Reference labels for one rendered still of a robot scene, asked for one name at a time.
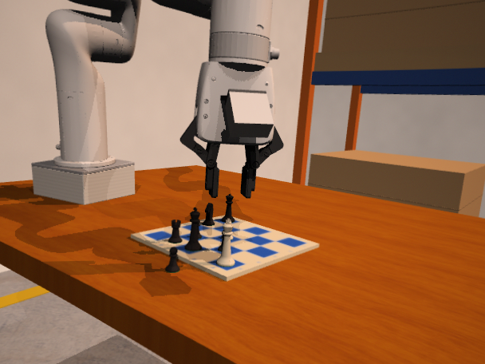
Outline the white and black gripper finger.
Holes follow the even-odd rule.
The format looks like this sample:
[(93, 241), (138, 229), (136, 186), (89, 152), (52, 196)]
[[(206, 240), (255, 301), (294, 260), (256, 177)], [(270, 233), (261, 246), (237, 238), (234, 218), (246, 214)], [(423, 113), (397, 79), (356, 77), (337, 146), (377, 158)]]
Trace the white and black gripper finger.
[(207, 143), (205, 150), (203, 146), (195, 142), (194, 137), (196, 133), (195, 116), (179, 140), (183, 145), (195, 152), (206, 164), (205, 189), (209, 190), (209, 194), (212, 198), (216, 198), (218, 197), (219, 190), (219, 168), (217, 167), (216, 160), (220, 144)]
[(274, 127), (272, 141), (258, 150), (258, 145), (245, 145), (246, 162), (242, 167), (241, 194), (247, 199), (251, 198), (251, 191), (255, 190), (256, 169), (271, 154), (282, 149), (284, 146), (277, 129)]

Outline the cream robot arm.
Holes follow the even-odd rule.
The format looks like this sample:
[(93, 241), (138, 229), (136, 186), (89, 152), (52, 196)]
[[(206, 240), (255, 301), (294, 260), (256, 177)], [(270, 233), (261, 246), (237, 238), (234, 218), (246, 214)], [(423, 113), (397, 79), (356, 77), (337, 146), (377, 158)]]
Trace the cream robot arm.
[[(104, 81), (92, 61), (131, 60), (141, 0), (69, 0), (111, 10), (111, 17), (60, 9), (51, 12), (45, 31), (53, 59), (61, 155), (58, 166), (95, 168), (115, 163), (108, 155)], [(269, 63), (273, 0), (152, 0), (158, 5), (210, 20), (209, 57), (245, 58)], [(228, 89), (225, 101), (230, 137), (268, 138), (274, 126), (266, 91)]]

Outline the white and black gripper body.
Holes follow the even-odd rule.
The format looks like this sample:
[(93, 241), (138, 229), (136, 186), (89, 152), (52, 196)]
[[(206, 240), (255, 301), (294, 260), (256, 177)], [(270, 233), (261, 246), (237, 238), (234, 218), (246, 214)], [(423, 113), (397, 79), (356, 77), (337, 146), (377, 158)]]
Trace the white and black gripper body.
[(220, 95), (227, 95), (228, 89), (264, 90), (274, 121), (274, 78), (272, 68), (267, 66), (264, 61), (234, 57), (213, 57), (203, 62), (195, 98), (195, 136), (212, 144), (269, 144), (274, 126), (268, 138), (230, 137), (225, 101), (220, 100)]

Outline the blue and cream chessboard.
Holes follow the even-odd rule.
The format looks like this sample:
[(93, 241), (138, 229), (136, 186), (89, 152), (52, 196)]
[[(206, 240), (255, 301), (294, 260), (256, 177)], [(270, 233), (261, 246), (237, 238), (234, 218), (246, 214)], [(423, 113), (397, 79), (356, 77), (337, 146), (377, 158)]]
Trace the blue and cream chessboard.
[(200, 220), (198, 239), (202, 246), (200, 251), (187, 251), (185, 245), (191, 234), (191, 222), (181, 224), (179, 236), (182, 243), (169, 243), (172, 236), (172, 226), (131, 234), (131, 238), (153, 247), (165, 254), (170, 254), (170, 247), (177, 247), (177, 259), (225, 281), (257, 271), (285, 259), (300, 255), (319, 247), (319, 243), (289, 235), (281, 231), (263, 227), (258, 224), (234, 218), (233, 240), (231, 240), (231, 256), (235, 261), (232, 267), (221, 267), (216, 261), (222, 252), (218, 247), (222, 243), (222, 221), (224, 216), (213, 217), (215, 225), (203, 225)]

